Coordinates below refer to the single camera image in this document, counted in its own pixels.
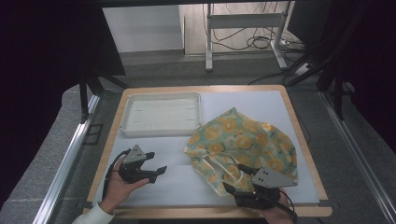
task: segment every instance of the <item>white tray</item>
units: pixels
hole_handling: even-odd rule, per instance
[[[197,92],[132,94],[120,130],[128,137],[192,135],[201,126]]]

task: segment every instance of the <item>white sleeve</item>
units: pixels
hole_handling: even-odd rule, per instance
[[[97,203],[87,214],[76,218],[73,224],[108,224],[114,215],[104,212]]]

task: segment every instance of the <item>yellow floral fabric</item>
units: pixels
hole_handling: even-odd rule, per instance
[[[289,137],[266,122],[252,120],[228,110],[193,134],[184,152],[196,172],[220,196],[227,195],[222,182],[237,190],[253,191],[252,176],[237,165],[271,168],[297,178],[296,150]]]

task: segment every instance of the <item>wall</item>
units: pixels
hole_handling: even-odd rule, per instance
[[[178,6],[103,11],[119,52],[183,49]]]

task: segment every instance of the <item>human hand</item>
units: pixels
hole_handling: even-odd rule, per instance
[[[110,215],[113,214],[114,209],[120,203],[128,198],[132,191],[145,186],[149,182],[148,179],[142,179],[133,184],[124,182],[118,172],[123,158],[124,157],[121,157],[114,166],[113,172],[108,180],[106,196],[100,204],[102,210]]]
[[[280,199],[279,203],[289,207],[289,201],[288,198],[286,197],[286,192],[285,190],[281,189],[282,192],[280,193]],[[256,212],[261,215],[262,217],[265,218],[265,220],[269,224],[292,224],[293,220],[292,217],[283,211],[282,209],[278,207],[266,209],[266,210],[256,210]]]

